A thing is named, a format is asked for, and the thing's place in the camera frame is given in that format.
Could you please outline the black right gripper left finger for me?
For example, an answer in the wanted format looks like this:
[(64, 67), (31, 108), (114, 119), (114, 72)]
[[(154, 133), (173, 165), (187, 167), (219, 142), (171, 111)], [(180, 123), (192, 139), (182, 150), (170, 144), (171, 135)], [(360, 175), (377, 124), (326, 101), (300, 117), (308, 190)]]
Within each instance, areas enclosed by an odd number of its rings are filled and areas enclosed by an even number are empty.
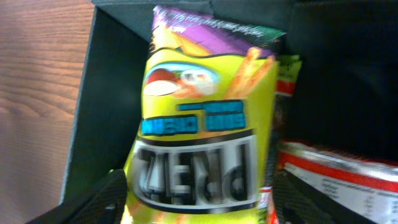
[(125, 172), (113, 170), (90, 189), (27, 224), (120, 224), (126, 198)]

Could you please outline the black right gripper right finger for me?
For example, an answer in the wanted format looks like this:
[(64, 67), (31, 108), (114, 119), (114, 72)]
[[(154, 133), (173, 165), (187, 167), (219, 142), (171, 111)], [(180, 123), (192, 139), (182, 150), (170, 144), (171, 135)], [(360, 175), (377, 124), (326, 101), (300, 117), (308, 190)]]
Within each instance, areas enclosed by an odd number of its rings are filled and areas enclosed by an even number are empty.
[(340, 204), (338, 191), (343, 187), (359, 188), (337, 180), (322, 178), (321, 189), (304, 182), (285, 170), (273, 177), (273, 199), (281, 223), (340, 224), (374, 221)]

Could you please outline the red chips can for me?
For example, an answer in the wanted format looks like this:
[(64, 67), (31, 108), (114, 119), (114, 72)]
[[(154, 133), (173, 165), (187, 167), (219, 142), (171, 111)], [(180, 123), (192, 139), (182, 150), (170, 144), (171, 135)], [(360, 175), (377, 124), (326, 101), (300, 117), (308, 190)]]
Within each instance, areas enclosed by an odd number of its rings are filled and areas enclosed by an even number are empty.
[(342, 223), (397, 223), (397, 162), (287, 141), (279, 162)]

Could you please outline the green Pretz snack box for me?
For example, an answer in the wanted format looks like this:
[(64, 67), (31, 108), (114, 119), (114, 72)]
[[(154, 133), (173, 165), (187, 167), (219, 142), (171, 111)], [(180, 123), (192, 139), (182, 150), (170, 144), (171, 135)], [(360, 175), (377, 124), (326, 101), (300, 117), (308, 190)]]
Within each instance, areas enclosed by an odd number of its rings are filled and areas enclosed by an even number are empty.
[(259, 223), (285, 32), (158, 5), (123, 223)]

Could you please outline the black box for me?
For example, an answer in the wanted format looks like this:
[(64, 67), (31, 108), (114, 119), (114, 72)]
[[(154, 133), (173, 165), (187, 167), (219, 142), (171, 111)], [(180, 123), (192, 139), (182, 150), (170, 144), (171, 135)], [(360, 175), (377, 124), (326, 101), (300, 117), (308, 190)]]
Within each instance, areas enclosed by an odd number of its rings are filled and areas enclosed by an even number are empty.
[[(95, 1), (61, 201), (121, 168), (141, 120), (155, 1)], [(287, 32), (301, 56), (286, 136), (397, 159), (396, 1), (167, 1)]]

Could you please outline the green Haribo gummy bag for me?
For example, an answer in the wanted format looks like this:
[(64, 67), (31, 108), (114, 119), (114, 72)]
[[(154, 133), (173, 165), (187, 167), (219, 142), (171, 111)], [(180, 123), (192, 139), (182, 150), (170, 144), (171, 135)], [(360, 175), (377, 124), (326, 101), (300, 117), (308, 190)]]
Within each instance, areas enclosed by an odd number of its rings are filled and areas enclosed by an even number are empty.
[(278, 142), (284, 134), (290, 99), (294, 94), (296, 81), (302, 66), (302, 61), (298, 55), (281, 55), (279, 61), (279, 74), (275, 89), (272, 131), (268, 147), (265, 179), (259, 190), (259, 202), (257, 204), (258, 224), (279, 222), (272, 195), (272, 185), (277, 168)]

